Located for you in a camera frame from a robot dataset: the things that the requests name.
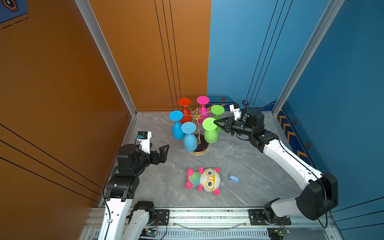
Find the green wine glass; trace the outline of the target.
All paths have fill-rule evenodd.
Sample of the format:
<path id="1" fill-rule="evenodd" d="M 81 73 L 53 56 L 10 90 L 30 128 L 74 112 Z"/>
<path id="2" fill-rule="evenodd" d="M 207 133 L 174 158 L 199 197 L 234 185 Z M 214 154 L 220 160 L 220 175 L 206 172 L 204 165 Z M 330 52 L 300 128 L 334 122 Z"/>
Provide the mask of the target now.
<path id="1" fill-rule="evenodd" d="M 214 119 L 219 120 L 220 115 L 222 115 L 225 112 L 225 108 L 221 105 L 214 105 L 211 107 L 211 112 L 215 115 Z"/>
<path id="2" fill-rule="evenodd" d="M 219 134 L 216 130 L 218 126 L 214 123 L 214 121 L 214 118 L 206 118 L 202 124 L 205 130 L 205 141 L 209 144 L 213 144 L 219 139 Z"/>

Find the green wine glass front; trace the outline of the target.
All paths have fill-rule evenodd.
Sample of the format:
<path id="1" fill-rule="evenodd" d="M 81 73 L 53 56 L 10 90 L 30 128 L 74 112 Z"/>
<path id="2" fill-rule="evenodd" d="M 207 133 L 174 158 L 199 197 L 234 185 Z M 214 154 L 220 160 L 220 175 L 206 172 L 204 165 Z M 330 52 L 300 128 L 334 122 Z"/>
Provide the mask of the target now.
<path id="1" fill-rule="evenodd" d="M 209 144 L 213 144 L 219 139 L 219 134 L 216 130 L 218 126 L 214 123 L 214 121 L 214 118 L 206 118 L 202 124 L 205 130 L 205 141 Z"/>

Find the blue wine glass front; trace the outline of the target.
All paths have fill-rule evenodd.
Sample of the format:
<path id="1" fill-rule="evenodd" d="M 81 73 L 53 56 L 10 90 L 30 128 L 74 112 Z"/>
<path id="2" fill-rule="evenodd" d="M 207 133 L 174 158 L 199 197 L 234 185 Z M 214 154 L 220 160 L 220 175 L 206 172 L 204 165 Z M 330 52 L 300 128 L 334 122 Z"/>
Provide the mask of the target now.
<path id="1" fill-rule="evenodd" d="M 185 134 L 183 138 L 184 148 L 188 152 L 193 152 L 197 149 L 197 138 L 195 136 L 195 131 L 197 126 L 192 122 L 186 122 L 182 125 L 182 132 Z"/>

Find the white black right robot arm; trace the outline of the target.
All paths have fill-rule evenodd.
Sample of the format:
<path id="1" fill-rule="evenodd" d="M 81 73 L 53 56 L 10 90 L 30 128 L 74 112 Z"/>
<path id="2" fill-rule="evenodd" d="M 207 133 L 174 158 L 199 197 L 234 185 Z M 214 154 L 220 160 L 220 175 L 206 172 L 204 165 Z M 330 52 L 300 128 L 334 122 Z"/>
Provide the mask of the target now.
<path id="1" fill-rule="evenodd" d="M 296 198 L 275 199 L 265 204 L 267 224 L 279 224 L 287 216 L 304 216 L 315 221 L 338 206 L 337 178 L 315 169 L 289 150 L 278 135 L 265 128 L 261 110 L 233 108 L 231 112 L 232 116 L 215 120 L 215 125 L 231 135 L 247 136 L 254 147 L 278 163 L 302 190 Z"/>

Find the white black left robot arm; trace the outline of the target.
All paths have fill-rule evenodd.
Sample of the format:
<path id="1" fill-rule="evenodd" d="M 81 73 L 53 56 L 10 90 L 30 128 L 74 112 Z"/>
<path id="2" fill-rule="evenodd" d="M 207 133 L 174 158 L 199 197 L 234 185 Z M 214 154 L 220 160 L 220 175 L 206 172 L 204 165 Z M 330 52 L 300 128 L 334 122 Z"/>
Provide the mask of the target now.
<path id="1" fill-rule="evenodd" d="M 169 145 L 159 151 L 145 153 L 137 145 L 120 147 L 115 174 L 106 183 L 103 199 L 105 215 L 99 240 L 138 240 L 144 227 L 155 220 L 155 206 L 151 201 L 139 201 L 132 205 L 139 186 L 139 176 L 149 165 L 165 163 Z"/>

